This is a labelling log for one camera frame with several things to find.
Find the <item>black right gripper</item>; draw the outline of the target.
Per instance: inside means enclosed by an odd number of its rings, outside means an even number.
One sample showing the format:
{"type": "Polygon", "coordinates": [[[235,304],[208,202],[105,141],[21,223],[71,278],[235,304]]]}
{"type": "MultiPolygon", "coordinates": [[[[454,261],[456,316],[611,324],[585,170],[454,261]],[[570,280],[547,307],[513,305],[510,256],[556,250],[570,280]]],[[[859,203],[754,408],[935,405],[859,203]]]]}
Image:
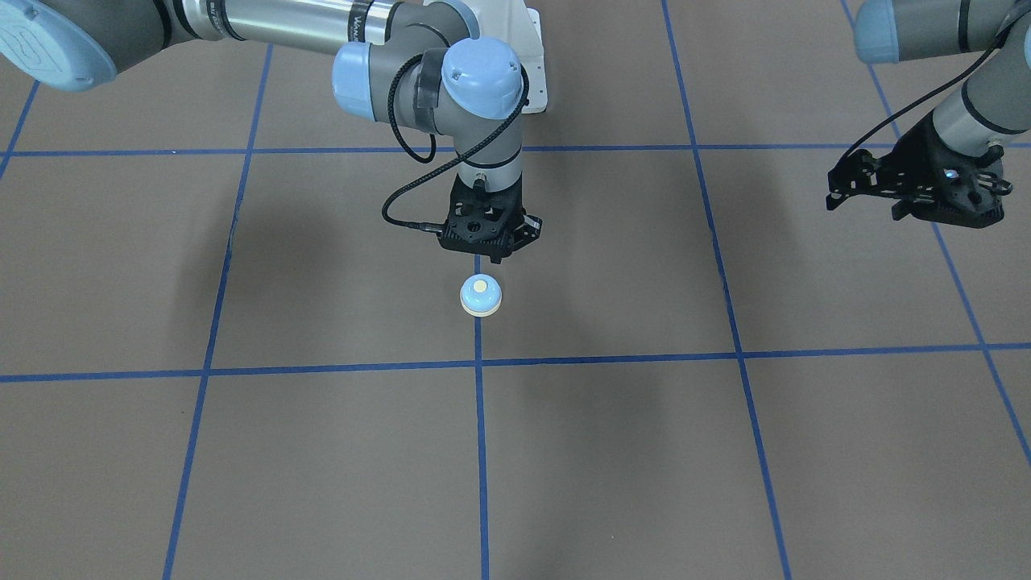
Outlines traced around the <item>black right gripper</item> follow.
{"type": "Polygon", "coordinates": [[[541,235],[542,221],[524,208],[522,179],[489,192],[483,181],[469,186],[458,176],[448,204],[439,234],[442,249],[502,260],[541,235]]]}

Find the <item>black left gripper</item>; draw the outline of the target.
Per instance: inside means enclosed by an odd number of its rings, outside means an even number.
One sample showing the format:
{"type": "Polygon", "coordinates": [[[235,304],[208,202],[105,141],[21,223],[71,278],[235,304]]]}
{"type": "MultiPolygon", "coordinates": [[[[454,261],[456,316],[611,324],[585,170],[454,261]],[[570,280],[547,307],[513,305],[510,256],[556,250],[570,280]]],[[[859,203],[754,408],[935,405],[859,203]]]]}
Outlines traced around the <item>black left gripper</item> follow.
{"type": "Polygon", "coordinates": [[[890,153],[876,158],[866,148],[845,155],[828,173],[827,209],[855,196],[895,199],[892,219],[980,229],[1004,217],[1002,199],[1013,191],[1003,176],[1004,148],[992,144],[982,155],[951,150],[925,115],[890,153]]]}

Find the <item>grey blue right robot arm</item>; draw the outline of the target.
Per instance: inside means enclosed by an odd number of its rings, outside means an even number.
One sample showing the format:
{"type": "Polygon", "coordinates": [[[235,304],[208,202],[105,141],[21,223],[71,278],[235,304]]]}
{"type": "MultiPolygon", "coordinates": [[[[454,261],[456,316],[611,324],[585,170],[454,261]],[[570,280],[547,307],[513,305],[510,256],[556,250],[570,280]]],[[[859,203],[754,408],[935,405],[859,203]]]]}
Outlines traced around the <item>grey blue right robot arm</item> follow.
{"type": "Polygon", "coordinates": [[[522,117],[546,107],[544,34],[523,1],[4,1],[2,56],[80,93],[182,44],[323,56],[340,110],[390,127],[417,163],[380,216],[500,263],[540,238],[524,203],[522,117]]]}

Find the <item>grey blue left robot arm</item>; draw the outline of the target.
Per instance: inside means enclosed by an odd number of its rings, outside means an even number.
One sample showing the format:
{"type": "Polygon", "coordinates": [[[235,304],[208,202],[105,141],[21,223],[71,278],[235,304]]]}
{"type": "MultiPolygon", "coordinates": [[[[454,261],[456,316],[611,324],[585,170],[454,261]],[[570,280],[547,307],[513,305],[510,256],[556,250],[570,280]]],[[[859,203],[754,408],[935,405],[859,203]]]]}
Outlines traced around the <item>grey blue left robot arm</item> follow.
{"type": "Polygon", "coordinates": [[[892,199],[892,219],[914,217],[982,229],[1004,217],[1012,193],[1003,153],[1029,131],[1027,1],[866,1],[855,15],[855,54],[865,64],[975,55],[931,89],[940,102],[876,157],[853,143],[827,176],[826,208],[855,196],[892,199]]]}

